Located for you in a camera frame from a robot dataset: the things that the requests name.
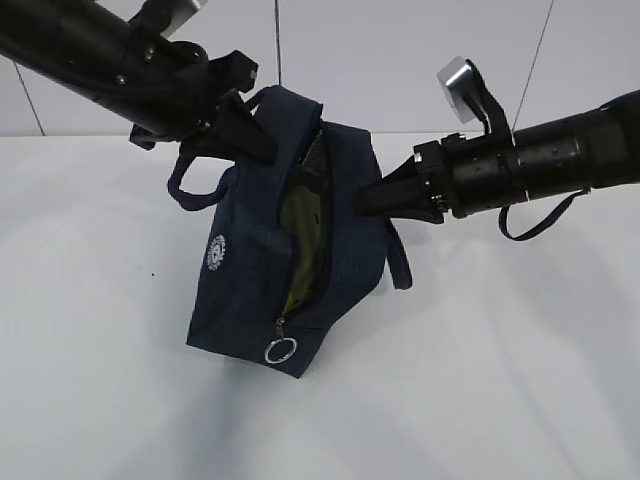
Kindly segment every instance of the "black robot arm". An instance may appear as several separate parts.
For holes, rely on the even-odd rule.
[[[451,212],[464,218],[509,206],[577,192],[563,202],[531,238],[551,226],[577,195],[640,180],[640,91],[600,108],[512,132],[503,109],[469,60],[454,59],[440,80],[462,121],[476,117],[481,137],[453,134],[417,145],[414,155],[376,185],[358,193],[356,210],[443,223]]]
[[[238,94],[258,65],[238,51],[209,61],[163,36],[202,3],[147,0],[127,22],[94,0],[0,0],[0,53],[130,120],[145,149],[179,141],[181,153],[273,163],[273,141]]]

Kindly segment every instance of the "screw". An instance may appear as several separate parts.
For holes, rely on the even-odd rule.
[[[156,47],[153,45],[149,45],[147,47],[147,49],[144,51],[144,59],[147,62],[150,62],[151,60],[153,60],[153,56],[156,53]]]

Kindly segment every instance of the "zipper pull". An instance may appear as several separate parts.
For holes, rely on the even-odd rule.
[[[286,322],[284,317],[276,320],[276,335],[278,335],[278,338],[284,338],[284,322]]]

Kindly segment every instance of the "fabric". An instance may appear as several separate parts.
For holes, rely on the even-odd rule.
[[[354,213],[354,192],[380,179],[369,132],[322,122],[318,103],[281,87],[264,90],[259,99],[255,118],[278,143],[273,166],[238,162],[208,196],[191,197],[179,189],[186,160],[178,162],[169,182],[170,193],[187,209],[218,202],[187,343],[300,377],[332,325],[378,284],[385,260],[396,288],[409,288],[411,274],[391,222]],[[324,242],[318,232],[292,235],[292,229],[281,224],[288,182],[296,170],[301,165],[308,172],[323,168],[317,152],[311,154],[319,136],[331,184],[326,207],[329,238]],[[322,191],[313,183],[306,188]],[[293,229],[303,224],[294,221]],[[320,270],[314,261],[308,263],[309,255],[306,264],[297,261],[297,239],[303,237],[308,237],[303,248],[311,257],[325,247]],[[302,293],[297,295],[303,305],[281,325],[284,336],[297,341],[297,350],[287,361],[269,364],[265,349],[278,338],[276,322],[290,298],[296,267],[303,264],[303,275],[311,278],[300,282]],[[309,294],[306,288],[313,291]]]

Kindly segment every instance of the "open zipper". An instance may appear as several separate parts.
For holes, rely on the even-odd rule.
[[[295,271],[299,264],[299,249],[298,249],[298,241],[295,236],[292,235],[293,238],[293,255],[291,258],[291,262],[287,269],[287,275],[285,277],[283,294],[280,301],[280,314],[277,316],[274,326],[275,326],[275,334],[276,339],[267,347],[265,350],[265,360],[270,364],[283,363],[293,354],[297,348],[297,341],[293,338],[285,337],[285,326],[290,324],[292,321],[295,321],[296,318],[299,318],[302,313],[304,313],[309,308],[317,305],[322,301],[324,295],[328,289],[329,281],[331,278],[331,270],[332,270],[332,262],[333,262],[333,237],[334,237],[334,218],[333,218],[333,181],[332,181],[332,165],[331,158],[329,154],[329,149],[327,148],[326,141],[323,136],[323,132],[321,128],[318,128],[313,132],[310,137],[310,141],[306,143],[306,148],[301,151],[299,155],[297,155],[298,160],[292,165],[292,168],[287,174],[287,179],[285,180],[284,188],[282,189],[281,197],[278,201],[278,216],[280,216],[280,212],[283,207],[283,203],[287,195],[292,191],[291,189],[291,181],[294,177],[294,173],[296,169],[301,168],[306,160],[308,159],[314,144],[319,142],[319,147],[322,148],[322,153],[324,155],[325,160],[325,179],[327,182],[326,190],[323,192],[321,196],[322,201],[322,209],[323,211],[323,221],[327,222],[326,233],[322,238],[322,249],[323,249],[323,258],[322,258],[322,271],[319,275],[318,280],[315,282],[315,287],[313,288],[313,292],[311,293],[311,297],[305,299],[305,301],[291,309],[290,311],[286,311],[287,308],[287,300],[292,290],[293,278]],[[271,348],[273,348],[278,343],[282,343],[285,341],[289,341],[292,344],[292,350],[284,355],[282,358],[273,361],[269,358],[269,352]]]

